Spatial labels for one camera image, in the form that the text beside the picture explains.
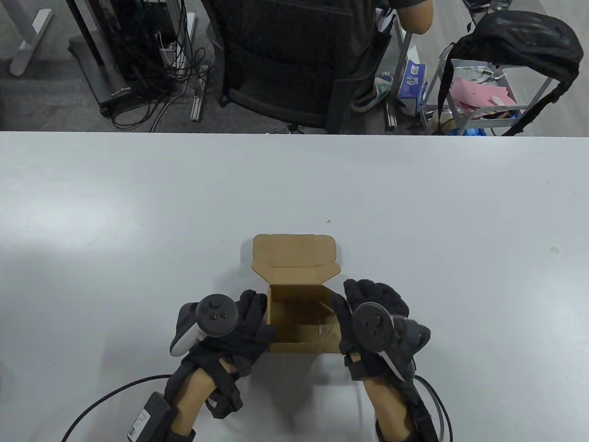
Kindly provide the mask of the person's right hand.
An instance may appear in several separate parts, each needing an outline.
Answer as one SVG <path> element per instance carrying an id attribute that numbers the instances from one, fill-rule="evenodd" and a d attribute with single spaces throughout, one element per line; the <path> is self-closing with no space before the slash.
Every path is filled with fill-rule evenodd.
<path id="1" fill-rule="evenodd" d="M 431 330 L 410 318 L 410 308 L 390 286 L 347 279 L 330 305 L 341 331 L 339 349 L 354 381 L 380 378 L 400 389 L 414 385 L 414 356 Z"/>

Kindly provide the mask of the person's left hand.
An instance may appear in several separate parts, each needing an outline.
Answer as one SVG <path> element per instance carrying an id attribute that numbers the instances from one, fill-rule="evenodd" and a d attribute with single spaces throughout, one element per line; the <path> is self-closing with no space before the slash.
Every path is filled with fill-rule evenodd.
<path id="1" fill-rule="evenodd" d="M 236 303 L 237 326 L 222 337 L 206 337 L 189 351 L 181 362 L 192 362 L 196 368 L 206 368 L 223 360 L 235 379 L 248 377 L 253 365 L 269 350 L 276 335 L 274 326 L 265 323 L 267 295 L 245 290 Z"/>

